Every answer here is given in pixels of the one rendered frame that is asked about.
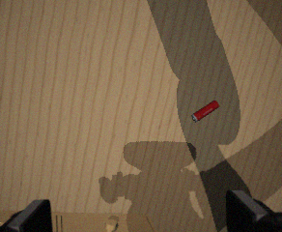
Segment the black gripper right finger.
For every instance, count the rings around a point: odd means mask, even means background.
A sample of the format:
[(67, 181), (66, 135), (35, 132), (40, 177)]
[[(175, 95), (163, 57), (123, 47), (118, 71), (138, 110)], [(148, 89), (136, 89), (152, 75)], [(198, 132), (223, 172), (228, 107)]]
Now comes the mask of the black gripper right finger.
[(282, 212), (275, 213), (241, 189), (227, 190), (226, 225), (228, 232), (282, 232)]

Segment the small wooden chest of drawers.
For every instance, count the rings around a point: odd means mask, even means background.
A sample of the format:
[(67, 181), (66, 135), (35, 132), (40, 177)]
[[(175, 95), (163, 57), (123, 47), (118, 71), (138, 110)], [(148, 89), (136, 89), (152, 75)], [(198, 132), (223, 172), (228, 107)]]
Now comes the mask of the small wooden chest of drawers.
[[(0, 213), (18, 213), (18, 212), (20, 211), (1, 211), (0, 210)], [(51, 212), (51, 214), (56, 214), (56, 227), (57, 227), (57, 222), (58, 222), (57, 232), (62, 232), (62, 225), (61, 225), (62, 215), (146, 216), (149, 224), (151, 225), (153, 232), (157, 232), (149, 214), (98, 214), (98, 213), (60, 213), (60, 212)]]

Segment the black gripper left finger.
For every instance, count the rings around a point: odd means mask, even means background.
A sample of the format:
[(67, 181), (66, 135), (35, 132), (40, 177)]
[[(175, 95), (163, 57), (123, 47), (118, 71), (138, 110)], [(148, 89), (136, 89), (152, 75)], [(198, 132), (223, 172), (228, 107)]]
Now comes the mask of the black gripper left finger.
[(12, 215), (0, 232), (53, 232), (48, 199), (33, 200), (22, 212)]

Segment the red battery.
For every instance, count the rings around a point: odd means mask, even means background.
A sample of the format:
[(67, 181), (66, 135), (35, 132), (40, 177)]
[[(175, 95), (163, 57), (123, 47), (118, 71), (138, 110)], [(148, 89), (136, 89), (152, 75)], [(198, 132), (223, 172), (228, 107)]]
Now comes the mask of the red battery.
[(195, 122), (197, 122), (200, 119), (202, 119), (203, 117), (205, 117), (208, 114), (210, 114), (211, 112), (213, 112), (214, 110), (216, 110), (218, 107), (219, 107), (218, 102), (212, 101), (211, 103), (207, 104), (206, 106), (204, 106), (203, 108), (201, 108), (200, 110), (198, 110), (197, 112), (192, 114), (192, 119)]

